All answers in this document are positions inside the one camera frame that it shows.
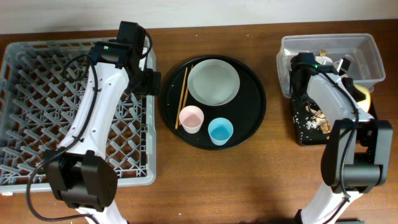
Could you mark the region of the yellow bowl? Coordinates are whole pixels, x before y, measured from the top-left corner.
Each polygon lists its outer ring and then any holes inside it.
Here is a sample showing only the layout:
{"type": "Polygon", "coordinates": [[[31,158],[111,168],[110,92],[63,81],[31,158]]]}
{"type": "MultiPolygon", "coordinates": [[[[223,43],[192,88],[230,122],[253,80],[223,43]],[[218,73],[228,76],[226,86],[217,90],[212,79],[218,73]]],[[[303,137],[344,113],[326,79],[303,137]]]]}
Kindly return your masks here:
{"type": "Polygon", "coordinates": [[[354,97],[359,107],[368,112],[371,106],[371,94],[369,90],[359,84],[354,84],[354,97]]]}

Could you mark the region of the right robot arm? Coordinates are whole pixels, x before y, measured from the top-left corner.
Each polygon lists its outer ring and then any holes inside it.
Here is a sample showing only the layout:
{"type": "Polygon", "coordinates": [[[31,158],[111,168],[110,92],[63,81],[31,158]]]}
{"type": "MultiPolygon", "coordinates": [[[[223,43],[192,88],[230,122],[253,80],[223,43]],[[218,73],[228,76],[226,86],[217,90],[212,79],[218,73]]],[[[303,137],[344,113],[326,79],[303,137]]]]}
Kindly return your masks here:
{"type": "Polygon", "coordinates": [[[331,125],[321,159],[322,184],[297,223],[337,223],[348,206],[387,178],[393,128],[360,107],[367,96],[346,74],[350,61],[322,65],[313,53],[290,61],[292,96],[315,103],[331,125]]]}

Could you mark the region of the white tissue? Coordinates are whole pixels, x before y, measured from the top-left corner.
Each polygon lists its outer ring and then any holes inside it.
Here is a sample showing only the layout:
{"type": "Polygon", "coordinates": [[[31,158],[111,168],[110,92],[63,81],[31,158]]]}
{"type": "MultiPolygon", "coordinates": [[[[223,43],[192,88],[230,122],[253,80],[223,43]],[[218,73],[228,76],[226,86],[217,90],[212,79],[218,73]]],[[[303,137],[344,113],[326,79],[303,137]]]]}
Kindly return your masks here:
{"type": "Polygon", "coordinates": [[[320,65],[333,65],[334,61],[327,56],[315,56],[315,61],[320,65]]]}

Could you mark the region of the peanut shells and rice scraps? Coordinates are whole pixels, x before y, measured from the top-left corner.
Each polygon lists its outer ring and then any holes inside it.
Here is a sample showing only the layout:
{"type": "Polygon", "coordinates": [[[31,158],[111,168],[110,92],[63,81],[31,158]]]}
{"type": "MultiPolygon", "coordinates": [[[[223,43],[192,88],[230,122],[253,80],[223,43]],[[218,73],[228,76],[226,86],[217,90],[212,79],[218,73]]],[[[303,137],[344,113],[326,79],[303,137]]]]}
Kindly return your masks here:
{"type": "Polygon", "coordinates": [[[300,121],[298,112],[294,116],[293,120],[297,124],[301,124],[306,130],[320,130],[323,134],[331,132],[331,125],[327,121],[325,114],[321,110],[313,109],[310,104],[305,105],[305,111],[309,112],[312,116],[304,117],[304,121],[300,121]]]}

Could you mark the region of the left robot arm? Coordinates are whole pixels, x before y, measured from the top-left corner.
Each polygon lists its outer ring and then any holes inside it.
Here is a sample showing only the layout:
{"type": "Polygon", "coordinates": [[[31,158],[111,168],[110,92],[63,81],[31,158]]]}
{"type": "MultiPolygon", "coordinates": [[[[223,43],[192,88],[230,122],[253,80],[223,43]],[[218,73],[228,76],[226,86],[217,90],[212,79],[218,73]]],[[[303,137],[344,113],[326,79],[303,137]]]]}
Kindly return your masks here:
{"type": "Polygon", "coordinates": [[[91,223],[126,223],[114,200],[118,176],[105,161],[106,141],[125,91],[157,96],[152,39],[136,22],[122,21],[115,39],[98,41],[83,54],[88,83],[78,112],[57,150],[47,150],[43,169],[57,200],[91,223]]]}

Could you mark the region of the grey plate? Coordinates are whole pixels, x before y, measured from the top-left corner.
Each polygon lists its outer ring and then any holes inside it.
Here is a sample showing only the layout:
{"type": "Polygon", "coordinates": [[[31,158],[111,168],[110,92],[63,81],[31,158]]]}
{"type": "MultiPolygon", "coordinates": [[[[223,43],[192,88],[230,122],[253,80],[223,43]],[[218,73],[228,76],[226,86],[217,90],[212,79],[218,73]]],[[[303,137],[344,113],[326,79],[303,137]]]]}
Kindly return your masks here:
{"type": "Polygon", "coordinates": [[[199,103],[221,106],[229,103],[240,89],[238,71],[228,62],[207,59],[194,65],[188,75],[188,91],[199,103]]]}

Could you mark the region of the pink cup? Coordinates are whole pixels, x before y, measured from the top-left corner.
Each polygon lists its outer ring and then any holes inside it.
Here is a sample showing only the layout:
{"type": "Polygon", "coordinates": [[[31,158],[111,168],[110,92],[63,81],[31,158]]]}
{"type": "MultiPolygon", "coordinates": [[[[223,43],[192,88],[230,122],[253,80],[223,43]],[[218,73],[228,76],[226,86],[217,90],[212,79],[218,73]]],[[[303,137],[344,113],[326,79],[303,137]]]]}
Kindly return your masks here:
{"type": "Polygon", "coordinates": [[[204,122],[204,113],[197,106],[186,106],[181,110],[178,118],[187,133],[195,134],[199,132],[204,122]]]}

